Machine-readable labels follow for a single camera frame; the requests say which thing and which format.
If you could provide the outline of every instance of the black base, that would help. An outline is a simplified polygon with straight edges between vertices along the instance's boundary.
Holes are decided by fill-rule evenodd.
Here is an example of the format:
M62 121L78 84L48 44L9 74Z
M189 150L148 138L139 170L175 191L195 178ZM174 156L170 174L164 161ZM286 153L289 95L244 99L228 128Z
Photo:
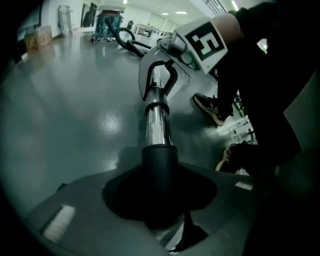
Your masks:
M216 197L216 184L180 165L174 146L144 148L142 163L103 188L106 205L121 218L166 226L185 212L205 208Z

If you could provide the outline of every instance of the gray floor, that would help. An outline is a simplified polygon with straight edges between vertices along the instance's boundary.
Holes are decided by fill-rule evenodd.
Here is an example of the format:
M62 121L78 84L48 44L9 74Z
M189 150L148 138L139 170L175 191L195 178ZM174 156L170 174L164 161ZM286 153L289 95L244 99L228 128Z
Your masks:
M62 183L141 161L139 62L116 43L74 34L29 56L4 80L0 177L20 215ZM180 161L213 171L238 117L216 128L191 100L195 92L212 96L217 83L191 82L169 102L173 143Z

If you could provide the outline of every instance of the person's arm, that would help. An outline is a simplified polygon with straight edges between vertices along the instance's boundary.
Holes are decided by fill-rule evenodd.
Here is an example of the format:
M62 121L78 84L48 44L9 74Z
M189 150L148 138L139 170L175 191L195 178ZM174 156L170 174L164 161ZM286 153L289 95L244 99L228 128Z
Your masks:
M261 3L252 8L241 8L212 19L226 45L246 38L258 42L270 34L272 23L277 16L276 3Z

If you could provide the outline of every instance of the black pants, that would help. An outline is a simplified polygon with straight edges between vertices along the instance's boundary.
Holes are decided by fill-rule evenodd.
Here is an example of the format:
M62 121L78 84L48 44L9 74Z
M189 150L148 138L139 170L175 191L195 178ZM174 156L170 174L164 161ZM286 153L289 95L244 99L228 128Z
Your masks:
M239 147L237 158L242 167L254 175L260 168L277 165L299 152L299 142L283 112L304 84L298 85L300 89L285 89L288 85L279 79L270 58L257 44L245 40L229 45L228 53L216 68L219 113L231 115L239 90L259 144L245 150Z

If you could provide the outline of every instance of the flexible hose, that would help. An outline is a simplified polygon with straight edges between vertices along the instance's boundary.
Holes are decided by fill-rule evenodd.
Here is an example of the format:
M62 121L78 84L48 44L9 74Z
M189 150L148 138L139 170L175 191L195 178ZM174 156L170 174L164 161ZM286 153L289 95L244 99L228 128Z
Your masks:
M117 43L119 45L121 45L124 49L135 53L139 58L142 58L146 54L146 52L148 52L148 51L138 49L135 45L142 46L142 47L147 48L147 49L151 49L152 48L149 45L146 45L146 44L144 44L142 42L136 41L136 37L135 37L134 33L132 33L132 31L130 29L128 29L128 28L119 27L115 31L115 29L112 26L112 21L111 21L110 17L105 18L104 22L109 27L110 32L113 35L113 37L115 38L115 40L117 41ZM128 40L127 42L123 41L120 38L120 32L121 31L128 32L130 34L130 36L131 36L131 39Z

